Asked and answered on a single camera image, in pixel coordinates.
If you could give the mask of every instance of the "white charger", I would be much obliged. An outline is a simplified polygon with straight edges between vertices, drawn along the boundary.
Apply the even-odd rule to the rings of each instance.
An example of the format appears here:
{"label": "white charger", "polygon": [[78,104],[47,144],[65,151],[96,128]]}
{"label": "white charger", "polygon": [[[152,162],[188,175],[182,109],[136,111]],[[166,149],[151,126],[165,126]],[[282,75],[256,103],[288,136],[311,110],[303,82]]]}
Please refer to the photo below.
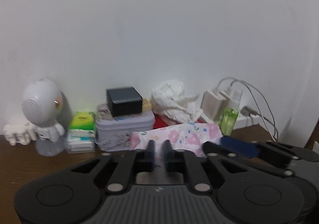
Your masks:
{"label": "white charger", "polygon": [[222,109],[222,111],[224,111],[224,109],[229,105],[229,101],[232,98],[232,89],[229,86],[229,87],[227,87],[226,90],[220,90],[219,92],[226,99],[226,101],[224,102],[224,105],[223,105],[223,109]]}
{"label": "white charger", "polygon": [[220,94],[219,88],[215,87],[204,92],[200,108],[212,121],[218,121],[225,108],[225,103],[226,98]]}

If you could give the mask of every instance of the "black box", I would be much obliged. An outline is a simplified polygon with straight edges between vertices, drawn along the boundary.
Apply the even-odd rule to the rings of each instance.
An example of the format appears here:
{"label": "black box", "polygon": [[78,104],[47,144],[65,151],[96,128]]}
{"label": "black box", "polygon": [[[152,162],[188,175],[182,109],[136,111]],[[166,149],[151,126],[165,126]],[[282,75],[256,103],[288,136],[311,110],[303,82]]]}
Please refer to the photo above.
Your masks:
{"label": "black box", "polygon": [[113,117],[142,112],[143,99],[132,86],[106,89],[106,98]]}

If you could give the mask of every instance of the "tissue pack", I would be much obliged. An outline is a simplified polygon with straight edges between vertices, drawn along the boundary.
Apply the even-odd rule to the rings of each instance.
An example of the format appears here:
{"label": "tissue pack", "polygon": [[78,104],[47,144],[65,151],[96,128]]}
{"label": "tissue pack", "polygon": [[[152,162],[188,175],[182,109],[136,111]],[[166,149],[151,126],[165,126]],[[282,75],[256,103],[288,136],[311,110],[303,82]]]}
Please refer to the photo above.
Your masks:
{"label": "tissue pack", "polygon": [[93,112],[77,112],[69,127],[73,137],[95,137],[95,114]]}

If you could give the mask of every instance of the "circular pad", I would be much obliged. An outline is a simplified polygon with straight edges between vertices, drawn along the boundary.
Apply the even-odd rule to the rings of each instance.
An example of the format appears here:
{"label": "circular pad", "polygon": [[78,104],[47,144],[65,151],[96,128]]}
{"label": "circular pad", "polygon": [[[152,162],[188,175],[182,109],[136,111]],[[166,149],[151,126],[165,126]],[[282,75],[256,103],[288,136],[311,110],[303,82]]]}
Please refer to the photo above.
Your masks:
{"label": "circular pad", "polygon": [[73,190],[65,185],[49,185],[39,190],[37,199],[46,206],[59,206],[73,197]]}
{"label": "circular pad", "polygon": [[24,185],[14,208],[31,224],[73,224],[89,218],[101,202],[101,192],[88,175],[60,172]]}
{"label": "circular pad", "polygon": [[293,183],[301,190],[305,198],[302,211],[304,214],[310,213],[317,203],[318,193],[316,188],[305,179],[299,177],[288,177],[285,180]]}
{"label": "circular pad", "polygon": [[246,189],[245,197],[251,203],[269,206],[279,202],[281,193],[268,185],[253,185]]}
{"label": "circular pad", "polygon": [[301,214],[304,197],[291,182],[259,171],[230,174],[217,201],[235,222],[283,224]]}

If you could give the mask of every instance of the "plastic bottle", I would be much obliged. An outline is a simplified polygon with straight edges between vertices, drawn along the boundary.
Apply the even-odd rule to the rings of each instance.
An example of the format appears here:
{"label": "plastic bottle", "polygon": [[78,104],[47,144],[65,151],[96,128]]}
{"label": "plastic bottle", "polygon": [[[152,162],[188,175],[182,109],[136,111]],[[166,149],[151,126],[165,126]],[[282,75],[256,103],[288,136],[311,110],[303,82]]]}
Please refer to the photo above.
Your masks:
{"label": "plastic bottle", "polygon": [[242,90],[236,89],[232,94],[228,106],[224,109],[222,114],[221,132],[226,136],[229,136],[232,133],[232,129],[235,126],[239,114],[238,108],[241,96]]}

